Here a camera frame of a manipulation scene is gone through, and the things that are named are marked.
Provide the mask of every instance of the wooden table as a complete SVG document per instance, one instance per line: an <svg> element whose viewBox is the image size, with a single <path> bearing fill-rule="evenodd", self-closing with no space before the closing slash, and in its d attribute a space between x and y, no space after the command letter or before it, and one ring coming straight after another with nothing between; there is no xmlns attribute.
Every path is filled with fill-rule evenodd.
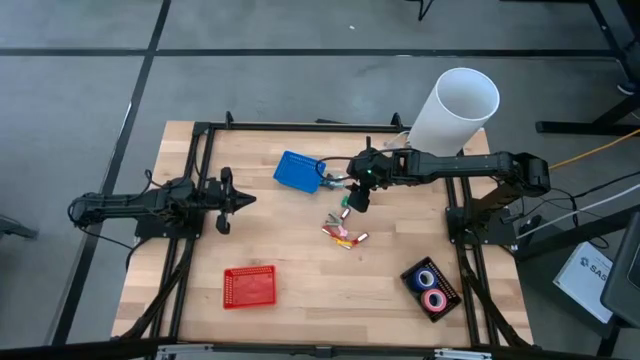
<svg viewBox="0 0 640 360"><path fill-rule="evenodd" d="M164 182L184 170L193 122L168 122L155 165L154 179ZM353 156L365 146L364 133L216 131L209 171L218 176L230 166L234 184L258 200L231 217L231 234L215 230L217 213L207 215L196 242L180 324L181 341L281 344L469 346L464 305L431 323L399 280L399 275L430 256L461 294L454 247L444 220L448 205L444 181L418 187L393 187L371 195L364 213L352 212L350 231L368 232L366 242L346 250L320 231L327 213L340 210L346 190L321 188L307 194L280 185L272 176L285 150L315 158ZM383 148L390 134L372 134ZM204 141L200 141L198 159ZM478 132L467 154L488 153ZM331 161L328 171L344 174L345 161ZM471 179L474 196L495 183ZM168 239L152 239L131 260L113 334L133 325L156 295ZM495 246L484 246L491 295L518 331L531 332L513 259ZM222 280L226 268L273 264L277 272L277 305L223 310ZM167 334L173 300L167 302L161 334ZM476 299L481 339L485 321Z"/></svg>

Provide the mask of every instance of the white cylinder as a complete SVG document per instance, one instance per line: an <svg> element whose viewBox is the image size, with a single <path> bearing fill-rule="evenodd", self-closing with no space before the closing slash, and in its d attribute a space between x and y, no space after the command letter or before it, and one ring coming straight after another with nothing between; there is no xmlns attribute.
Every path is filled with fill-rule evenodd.
<svg viewBox="0 0 640 360"><path fill-rule="evenodd" d="M454 156L498 110L500 93L485 74L455 68L440 75L409 132L409 146Z"/></svg>

